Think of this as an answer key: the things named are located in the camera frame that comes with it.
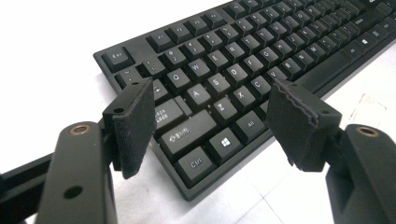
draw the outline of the a key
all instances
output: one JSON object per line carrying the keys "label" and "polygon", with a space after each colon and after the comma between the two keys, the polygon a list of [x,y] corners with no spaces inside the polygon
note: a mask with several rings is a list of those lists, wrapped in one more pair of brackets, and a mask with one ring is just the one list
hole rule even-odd
{"label": "a key", "polygon": [[243,145],[229,128],[216,134],[206,146],[217,165],[222,165],[242,148]]}
{"label": "a key", "polygon": [[189,88],[185,94],[185,98],[195,112],[203,109],[211,100],[209,93],[207,93],[201,84]]}
{"label": "a key", "polygon": [[267,130],[267,127],[254,113],[254,111],[250,111],[244,117],[236,121],[233,129],[239,139],[247,145]]}
{"label": "a key", "polygon": [[129,56],[124,48],[111,49],[102,58],[112,73],[134,64],[134,59]]}
{"label": "a key", "polygon": [[189,147],[196,147],[217,129],[217,123],[206,110],[192,116],[163,134],[159,143],[171,162],[186,153]]}
{"label": "a key", "polygon": [[193,187],[215,168],[201,147],[197,147],[175,164],[175,169],[187,188]]}
{"label": "a key", "polygon": [[157,121],[157,130],[155,135],[160,135],[171,125],[183,120],[183,111],[178,107],[174,99],[155,107],[155,120]]}
{"label": "a key", "polygon": [[231,123],[238,116],[238,111],[227,97],[215,102],[211,107],[211,112],[213,118],[215,118],[222,127]]}

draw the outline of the screw hole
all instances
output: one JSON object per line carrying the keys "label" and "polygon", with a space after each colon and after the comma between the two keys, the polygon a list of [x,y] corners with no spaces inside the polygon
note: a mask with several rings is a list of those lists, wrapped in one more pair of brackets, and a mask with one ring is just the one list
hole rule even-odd
{"label": "screw hole", "polygon": [[91,129],[91,126],[88,124],[80,124],[78,126],[73,127],[70,130],[70,133],[73,135],[81,135],[84,133],[88,133],[90,131],[90,129]]}
{"label": "screw hole", "polygon": [[379,134],[376,130],[368,127],[358,127],[357,131],[367,137],[378,137]]}
{"label": "screw hole", "polygon": [[82,187],[80,187],[80,186],[74,186],[74,187],[71,187],[70,189],[67,189],[67,190],[64,192],[64,197],[65,197],[66,199],[74,199],[74,198],[76,198],[78,195],[80,195],[81,192],[82,192]]}
{"label": "screw hole", "polygon": [[114,110],[114,113],[122,113],[123,109],[122,108],[117,108]]}

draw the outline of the key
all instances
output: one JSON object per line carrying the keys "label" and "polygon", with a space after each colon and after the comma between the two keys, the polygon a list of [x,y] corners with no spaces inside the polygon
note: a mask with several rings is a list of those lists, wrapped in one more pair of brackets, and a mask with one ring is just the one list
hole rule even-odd
{"label": "key", "polygon": [[247,145],[268,128],[254,111],[250,111],[244,117],[236,121],[233,129],[239,139]]}
{"label": "key", "polygon": [[189,189],[215,170],[215,168],[216,166],[201,147],[197,147],[175,164],[177,173]]}
{"label": "key", "polygon": [[215,99],[223,96],[231,88],[230,83],[219,73],[208,78],[205,86],[207,92]]}
{"label": "key", "polygon": [[238,32],[236,32],[230,24],[218,29],[216,33],[224,41],[225,44],[233,43],[240,36],[240,34],[238,34]]}
{"label": "key", "polygon": [[124,69],[115,76],[117,83],[119,83],[122,89],[124,89],[127,85],[136,82],[140,78],[142,77],[134,67]]}
{"label": "key", "polygon": [[196,39],[185,43],[180,49],[186,54],[190,61],[201,58],[206,54],[205,48]]}
{"label": "key", "polygon": [[174,48],[167,50],[163,54],[163,61],[170,70],[175,70],[183,66],[187,62],[187,59],[180,49]]}
{"label": "key", "polygon": [[178,107],[174,99],[170,99],[165,103],[155,107],[155,120],[157,121],[156,135],[160,135],[163,131],[183,120],[183,111]]}
{"label": "key", "polygon": [[203,35],[200,38],[200,41],[208,52],[213,52],[224,45],[220,37],[218,37],[214,32]]}
{"label": "key", "polygon": [[217,165],[222,165],[242,148],[243,145],[229,128],[216,134],[206,146]]}
{"label": "key", "polygon": [[167,33],[176,44],[180,44],[193,38],[190,31],[181,23],[170,26],[167,30]]}
{"label": "key", "polygon": [[227,97],[215,102],[211,107],[211,112],[213,118],[215,118],[222,127],[231,123],[238,116],[238,111]]}
{"label": "key", "polygon": [[220,14],[216,10],[206,12],[206,14],[202,17],[202,19],[212,30],[226,23],[226,21],[220,16]]}
{"label": "key", "polygon": [[219,50],[209,53],[205,57],[205,61],[210,70],[215,74],[226,68],[229,64],[226,57]]}
{"label": "key", "polygon": [[246,19],[236,21],[233,27],[235,28],[236,32],[242,36],[249,35],[254,31],[253,25],[251,25]]}
{"label": "key", "polygon": [[264,47],[267,47],[276,41],[274,36],[265,28],[260,29],[256,34],[254,34],[254,36]]}
{"label": "key", "polygon": [[234,91],[230,95],[230,100],[241,114],[246,113],[256,104],[256,98],[254,98],[245,86]]}
{"label": "key", "polygon": [[152,85],[153,85],[153,91],[154,91],[155,105],[159,105],[162,102],[164,102],[165,100],[169,99],[170,94],[159,79],[154,80],[152,82]]}
{"label": "key", "polygon": [[227,68],[224,72],[224,76],[230,85],[234,88],[241,86],[248,79],[248,74],[242,67],[236,63],[233,66]]}
{"label": "key", "polygon": [[241,66],[250,77],[257,76],[262,71],[262,69],[264,69],[264,65],[262,65],[262,63],[254,55],[251,55],[242,61]]}
{"label": "key", "polygon": [[253,36],[247,35],[238,41],[239,46],[245,51],[247,55],[256,53],[261,45]]}
{"label": "key", "polygon": [[280,61],[279,56],[268,47],[260,50],[260,52],[257,54],[257,58],[264,64],[266,68],[273,67]]}
{"label": "key", "polygon": [[202,59],[198,59],[189,63],[186,71],[195,82],[201,82],[211,74],[210,69],[202,61]]}
{"label": "key", "polygon": [[168,73],[166,77],[167,77],[166,82],[168,84],[168,87],[174,95],[181,94],[192,84],[190,79],[180,68],[178,68],[177,70],[171,73]]}
{"label": "key", "polygon": [[200,17],[193,17],[184,24],[194,35],[198,36],[210,30],[207,24]]}
{"label": "key", "polygon": [[171,162],[176,161],[189,147],[196,147],[217,129],[217,123],[206,110],[192,116],[163,134],[159,143]]}
{"label": "key", "polygon": [[189,88],[185,94],[185,98],[195,112],[203,109],[211,100],[209,93],[207,93],[201,84]]}
{"label": "key", "polygon": [[152,77],[153,79],[161,78],[167,72],[165,66],[158,58],[143,61],[139,67],[145,77]]}
{"label": "key", "polygon": [[235,42],[227,45],[221,52],[232,64],[239,62],[245,55],[242,48]]}
{"label": "key", "polygon": [[111,49],[102,58],[112,73],[134,64],[134,60],[124,48]]}
{"label": "key", "polygon": [[271,90],[270,84],[262,76],[258,76],[250,81],[250,85],[247,88],[256,97],[257,102],[268,99]]}
{"label": "key", "polygon": [[246,16],[247,11],[237,2],[231,2],[224,10],[234,19],[238,20]]}
{"label": "key", "polygon": [[157,53],[166,49],[170,49],[175,45],[171,38],[164,31],[153,32],[148,36],[147,41]]}

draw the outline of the function key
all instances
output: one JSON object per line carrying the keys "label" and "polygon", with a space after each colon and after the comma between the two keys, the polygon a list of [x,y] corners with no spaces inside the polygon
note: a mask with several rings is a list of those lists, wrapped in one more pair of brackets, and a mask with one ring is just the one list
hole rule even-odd
{"label": "function key", "polygon": [[185,25],[194,36],[201,35],[210,30],[204,20],[202,20],[200,17],[193,17],[189,19]]}
{"label": "function key", "polygon": [[192,34],[183,24],[172,25],[166,32],[176,44],[192,38]]}
{"label": "function key", "polygon": [[231,2],[224,10],[234,19],[240,19],[248,14],[244,7],[237,2]]}
{"label": "function key", "polygon": [[243,6],[247,10],[247,14],[250,14],[262,8],[262,5],[260,5],[255,0],[242,0],[241,6]]}
{"label": "function key", "polygon": [[226,21],[216,10],[206,12],[202,19],[206,22],[210,29],[218,28],[226,23]]}
{"label": "function key", "polygon": [[157,53],[170,49],[175,45],[164,31],[154,31],[148,36],[148,42]]}

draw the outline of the keycap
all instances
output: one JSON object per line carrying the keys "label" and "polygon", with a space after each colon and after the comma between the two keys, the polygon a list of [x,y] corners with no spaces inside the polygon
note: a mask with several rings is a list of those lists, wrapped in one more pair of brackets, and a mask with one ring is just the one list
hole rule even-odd
{"label": "keycap", "polygon": [[103,55],[103,60],[112,73],[134,64],[134,60],[124,48],[115,48],[107,51]]}
{"label": "keycap", "polygon": [[201,58],[206,54],[205,48],[196,39],[185,43],[180,49],[186,54],[190,61]]}
{"label": "keycap", "polygon": [[147,41],[155,52],[159,53],[163,50],[172,48],[175,43],[164,31],[155,31],[148,36]]}
{"label": "keycap", "polygon": [[154,90],[154,101],[156,105],[169,99],[170,94],[159,79],[154,80],[152,82],[152,85]]}
{"label": "keycap", "polygon": [[173,48],[165,51],[163,61],[170,70],[175,70],[183,66],[187,62],[187,59],[180,49]]}
{"label": "keycap", "polygon": [[140,70],[143,71],[145,77],[152,77],[154,79],[162,77],[167,72],[166,67],[158,58],[145,60],[139,67]]}
{"label": "keycap", "polygon": [[247,86],[250,92],[254,95],[257,102],[262,102],[268,99],[270,94],[271,86],[262,76],[258,76],[250,81],[250,85]]}
{"label": "keycap", "polygon": [[221,100],[215,102],[211,107],[211,112],[213,118],[215,118],[222,127],[231,123],[238,116],[238,111],[227,97],[223,97]]}
{"label": "keycap", "polygon": [[168,73],[166,77],[168,88],[172,91],[174,95],[181,94],[192,85],[189,77],[187,77],[187,75],[180,68]]}
{"label": "keycap", "polygon": [[155,107],[155,120],[157,121],[157,130],[155,134],[161,134],[171,125],[183,120],[183,111],[178,107],[174,99]]}
{"label": "keycap", "polygon": [[197,146],[217,128],[217,123],[206,110],[202,110],[190,119],[163,134],[159,143],[170,161],[175,161],[186,153],[188,147]]}
{"label": "keycap", "polygon": [[241,114],[249,111],[256,104],[256,98],[254,98],[253,94],[245,86],[240,87],[233,94],[230,94],[230,100]]}
{"label": "keycap", "polygon": [[200,17],[192,17],[184,24],[187,29],[194,35],[198,36],[210,30],[207,24]]}
{"label": "keycap", "polygon": [[189,88],[185,94],[186,102],[195,112],[203,109],[211,100],[209,93],[201,84]]}
{"label": "keycap", "polygon": [[206,12],[202,19],[206,22],[210,29],[218,28],[226,23],[226,21],[216,10]]}
{"label": "keycap", "polygon": [[167,30],[167,33],[176,44],[180,44],[186,40],[193,38],[190,31],[186,28],[186,26],[184,26],[183,23],[171,25]]}
{"label": "keycap", "polygon": [[242,143],[246,145],[267,130],[267,127],[254,111],[250,111],[236,121],[233,129]]}
{"label": "keycap", "polygon": [[233,132],[226,128],[209,140],[206,146],[217,165],[222,165],[235,153],[242,149],[243,145]]}
{"label": "keycap", "polygon": [[208,78],[205,87],[207,92],[215,99],[220,98],[231,89],[230,83],[220,73]]}
{"label": "keycap", "polygon": [[187,188],[191,188],[210,174],[215,169],[215,165],[202,148],[198,147],[181,158],[176,163],[175,169]]}
{"label": "keycap", "polygon": [[140,73],[134,67],[126,68],[115,76],[115,79],[122,89],[124,89],[127,85],[136,82],[140,78],[142,78]]}
{"label": "keycap", "polygon": [[212,74],[210,72],[210,69],[207,67],[206,63],[202,61],[202,59],[197,59],[189,63],[186,71],[194,80],[194,82],[200,82]]}
{"label": "keycap", "polygon": [[224,71],[224,76],[234,88],[241,86],[248,80],[248,74],[236,63]]}
{"label": "keycap", "polygon": [[227,58],[219,50],[207,54],[205,61],[210,70],[215,74],[230,64]]}

